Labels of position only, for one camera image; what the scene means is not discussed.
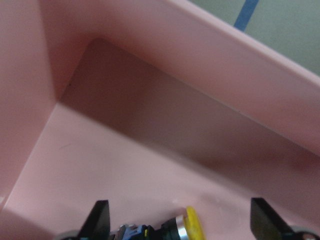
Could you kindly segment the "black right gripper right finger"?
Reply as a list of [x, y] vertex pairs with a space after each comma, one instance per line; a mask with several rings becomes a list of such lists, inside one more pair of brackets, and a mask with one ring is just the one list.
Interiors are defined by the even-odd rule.
[[318, 240], [310, 230], [294, 229], [262, 197], [250, 200], [250, 230], [256, 240]]

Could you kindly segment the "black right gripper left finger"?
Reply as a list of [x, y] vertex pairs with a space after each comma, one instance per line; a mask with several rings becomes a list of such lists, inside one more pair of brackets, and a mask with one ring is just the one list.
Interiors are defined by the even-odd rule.
[[84, 224], [75, 236], [70, 234], [59, 240], [107, 240], [111, 232], [110, 207], [108, 200], [95, 202]]

